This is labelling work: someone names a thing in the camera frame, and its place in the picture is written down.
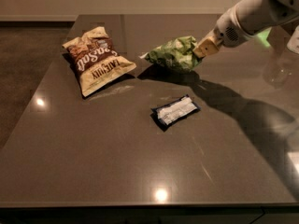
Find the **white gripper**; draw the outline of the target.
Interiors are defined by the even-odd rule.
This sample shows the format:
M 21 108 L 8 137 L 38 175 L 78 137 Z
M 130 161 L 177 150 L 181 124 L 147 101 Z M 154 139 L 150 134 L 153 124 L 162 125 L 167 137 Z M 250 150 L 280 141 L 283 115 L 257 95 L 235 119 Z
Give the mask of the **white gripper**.
M 234 48 L 251 38 L 238 20 L 236 7 L 232 7 L 218 18 L 215 27 L 195 46 L 193 53 L 198 58 L 205 58 L 217 53 L 221 45 Z

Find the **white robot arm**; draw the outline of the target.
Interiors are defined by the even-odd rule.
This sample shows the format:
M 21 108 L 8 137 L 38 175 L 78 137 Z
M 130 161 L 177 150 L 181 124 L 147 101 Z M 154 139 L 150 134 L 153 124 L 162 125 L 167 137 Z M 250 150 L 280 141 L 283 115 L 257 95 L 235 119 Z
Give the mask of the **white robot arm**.
M 204 58 L 217 53 L 221 46 L 235 48 L 267 28 L 298 17 L 299 0 L 241 0 L 218 18 L 193 52 Z

